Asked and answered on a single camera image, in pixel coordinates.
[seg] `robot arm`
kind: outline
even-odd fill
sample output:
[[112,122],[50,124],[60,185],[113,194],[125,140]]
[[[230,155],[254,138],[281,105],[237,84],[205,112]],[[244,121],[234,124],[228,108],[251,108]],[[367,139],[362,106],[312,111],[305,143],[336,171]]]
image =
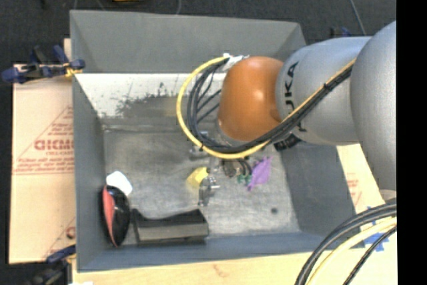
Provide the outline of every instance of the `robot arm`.
[[396,191],[396,22],[372,37],[303,47],[284,63],[260,56],[237,62],[222,84],[221,143],[200,132],[191,107],[197,108],[197,89],[209,70],[224,63],[226,58],[219,58],[196,70],[206,69],[191,92],[189,128],[178,115],[201,149],[219,158],[242,158],[290,134],[312,144],[360,143],[380,190]]

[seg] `yellow cable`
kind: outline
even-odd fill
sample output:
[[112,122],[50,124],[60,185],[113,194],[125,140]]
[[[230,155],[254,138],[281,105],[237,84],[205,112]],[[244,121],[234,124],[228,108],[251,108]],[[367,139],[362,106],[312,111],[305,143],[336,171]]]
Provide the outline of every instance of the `yellow cable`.
[[[177,101],[176,101],[176,115],[177,115],[177,119],[178,119],[178,123],[181,126],[181,129],[183,130],[184,134],[188,137],[188,139],[195,144],[197,147],[201,148],[203,151],[207,152],[208,154],[210,154],[211,156],[217,157],[217,158],[221,158],[221,159],[225,159],[225,160],[234,160],[234,159],[240,159],[240,158],[245,158],[257,151],[259,151],[260,149],[262,149],[263,147],[267,146],[270,143],[270,140],[266,140],[263,143],[260,143],[246,151],[240,152],[240,153],[235,153],[235,154],[224,154],[221,152],[217,152],[214,151],[210,148],[207,148],[206,146],[204,146],[202,144],[201,141],[199,141],[188,129],[188,127],[185,124],[185,121],[183,119],[182,116],[182,111],[181,111],[181,103],[182,103],[182,98],[184,96],[185,90],[187,89],[187,86],[189,85],[189,83],[192,81],[192,79],[200,72],[202,72],[203,70],[207,69],[208,67],[210,67],[211,65],[217,64],[225,59],[227,59],[229,57],[217,57],[214,59],[211,59],[208,62],[205,62],[204,64],[200,65],[199,67],[197,67],[195,70],[193,70],[193,72],[187,77],[187,79],[185,79],[184,83],[182,84],[179,93],[178,93],[178,97],[177,97]],[[335,76],[339,75],[340,73],[342,73],[344,70],[346,70],[347,68],[349,68],[351,65],[354,64],[354,62],[356,61],[356,58],[351,60],[351,62],[349,62],[345,67],[343,67],[341,70],[339,70],[339,72],[337,72],[334,76],[332,76],[331,78],[329,78],[329,80],[325,83],[326,85],[331,82]],[[311,94],[311,96],[309,96],[305,101],[303,101],[297,108],[295,108],[285,119],[282,120],[286,121],[288,120],[290,117],[292,117],[293,115],[295,115],[306,103],[308,103],[314,96],[316,96],[321,90],[323,90],[324,85],[320,86],[313,94]]]
[[396,224],[397,224],[397,218],[389,218],[383,222],[380,222],[379,224],[376,224],[376,225],[374,225],[374,226],[372,226],[366,230],[361,231],[359,234],[352,236],[350,239],[348,239],[345,242],[343,242],[342,244],[340,244],[314,270],[313,274],[310,276],[310,279],[307,282],[307,285],[315,284],[315,280],[317,278],[319,278],[319,275],[325,270],[326,266],[329,265],[333,259],[337,258],[337,256],[342,254],[342,252],[348,250],[349,248],[358,244],[362,240],[369,238],[370,236],[374,235],[375,233],[379,233],[383,230],[387,230],[388,228],[391,228],[392,226],[395,226]]

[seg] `cardboard sheet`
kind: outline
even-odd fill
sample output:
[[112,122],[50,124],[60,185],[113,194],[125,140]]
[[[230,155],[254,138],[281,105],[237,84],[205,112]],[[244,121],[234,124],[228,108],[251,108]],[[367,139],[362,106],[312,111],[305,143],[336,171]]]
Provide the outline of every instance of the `cardboard sheet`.
[[75,243],[71,80],[13,86],[9,263],[44,261]]

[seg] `yellow object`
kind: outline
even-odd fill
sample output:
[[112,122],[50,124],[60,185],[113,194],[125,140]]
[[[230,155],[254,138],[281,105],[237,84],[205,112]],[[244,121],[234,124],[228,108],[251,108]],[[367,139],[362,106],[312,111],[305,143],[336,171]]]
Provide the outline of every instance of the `yellow object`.
[[208,176],[207,167],[196,168],[191,175],[187,177],[187,182],[193,187],[199,188],[201,181]]

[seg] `white object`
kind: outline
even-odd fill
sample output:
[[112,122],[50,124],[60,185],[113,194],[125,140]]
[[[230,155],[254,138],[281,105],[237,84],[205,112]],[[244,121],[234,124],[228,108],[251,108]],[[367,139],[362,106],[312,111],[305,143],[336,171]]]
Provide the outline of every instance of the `white object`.
[[119,188],[126,196],[132,192],[132,184],[120,171],[114,171],[107,176],[107,185]]

